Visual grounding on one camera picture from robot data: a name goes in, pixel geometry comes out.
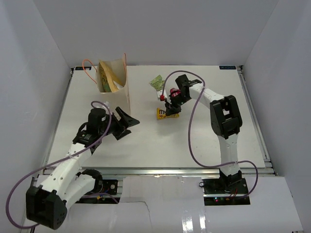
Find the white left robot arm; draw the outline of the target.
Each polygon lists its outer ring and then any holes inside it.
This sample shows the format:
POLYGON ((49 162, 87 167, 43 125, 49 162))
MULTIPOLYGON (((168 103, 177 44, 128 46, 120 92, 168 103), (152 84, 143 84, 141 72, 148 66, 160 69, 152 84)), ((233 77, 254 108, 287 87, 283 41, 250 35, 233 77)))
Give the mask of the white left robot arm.
POLYGON ((105 108, 92 108, 87 122, 83 123, 64 159, 37 187, 26 192, 26 218, 37 224, 57 230, 64 222, 70 207, 87 193, 97 194, 102 190, 100 172, 94 169, 80 171, 102 138, 112 134, 117 140, 130 134, 130 127, 139 121, 129 116, 120 107, 118 116, 105 108))

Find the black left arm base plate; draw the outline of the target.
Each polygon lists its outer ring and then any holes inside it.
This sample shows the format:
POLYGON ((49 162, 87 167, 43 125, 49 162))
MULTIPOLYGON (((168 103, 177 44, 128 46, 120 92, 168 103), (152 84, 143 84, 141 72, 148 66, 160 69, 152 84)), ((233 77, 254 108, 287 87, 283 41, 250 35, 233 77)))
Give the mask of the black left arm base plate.
POLYGON ((118 204, 118 180, 103 180, 100 191, 90 191, 76 203, 83 204, 118 204))

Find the large brown kraft snack bag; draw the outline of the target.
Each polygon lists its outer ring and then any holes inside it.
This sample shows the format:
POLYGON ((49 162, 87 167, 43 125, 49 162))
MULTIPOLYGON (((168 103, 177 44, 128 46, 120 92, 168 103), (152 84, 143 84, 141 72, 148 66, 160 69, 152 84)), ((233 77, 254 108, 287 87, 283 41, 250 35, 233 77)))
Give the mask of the large brown kraft snack bag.
POLYGON ((117 77, 112 69, 102 60, 98 63, 97 68, 98 81, 101 92, 114 93, 124 87, 123 82, 117 77))

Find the yellow M&M's packet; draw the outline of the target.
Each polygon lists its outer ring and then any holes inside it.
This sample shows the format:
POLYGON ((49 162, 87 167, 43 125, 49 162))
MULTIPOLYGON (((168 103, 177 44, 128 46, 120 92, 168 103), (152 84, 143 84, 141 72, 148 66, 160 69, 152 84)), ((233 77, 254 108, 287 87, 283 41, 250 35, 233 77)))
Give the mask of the yellow M&M's packet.
POLYGON ((156 109, 156 119, 157 120, 162 120, 166 118, 179 118, 179 114, 173 114, 173 115, 166 115, 166 111, 162 110, 160 108, 156 109))

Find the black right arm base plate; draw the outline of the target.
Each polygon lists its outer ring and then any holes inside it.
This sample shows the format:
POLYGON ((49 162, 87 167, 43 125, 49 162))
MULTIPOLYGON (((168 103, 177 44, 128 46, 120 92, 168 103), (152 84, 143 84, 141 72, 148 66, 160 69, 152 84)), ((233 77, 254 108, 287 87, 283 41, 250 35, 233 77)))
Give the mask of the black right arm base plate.
POLYGON ((225 186, 220 178, 203 179, 198 186, 204 193, 205 206, 250 205, 245 178, 231 186, 225 186))

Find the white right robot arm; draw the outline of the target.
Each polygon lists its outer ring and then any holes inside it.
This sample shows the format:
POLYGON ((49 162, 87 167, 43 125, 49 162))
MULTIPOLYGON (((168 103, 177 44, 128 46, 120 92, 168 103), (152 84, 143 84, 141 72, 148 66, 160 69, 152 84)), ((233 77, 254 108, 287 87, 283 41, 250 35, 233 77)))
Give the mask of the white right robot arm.
POLYGON ((208 169, 219 169, 219 187, 224 193, 232 193, 237 188, 237 183, 242 180, 242 172, 238 163, 237 141, 242 126, 242 117, 233 95, 220 95, 206 86, 203 78, 192 73, 185 72, 197 77, 189 80, 186 74, 175 79, 177 88, 170 91, 168 97, 164 95, 165 87, 160 91, 159 99, 165 102, 166 115, 174 115, 181 112, 181 106, 189 100, 195 100, 190 115, 188 126, 188 147, 194 162, 208 169), (206 166, 200 163, 194 156, 190 133, 195 109, 198 103, 209 109, 210 123, 213 132, 217 135, 220 145, 221 163, 219 165, 206 166))

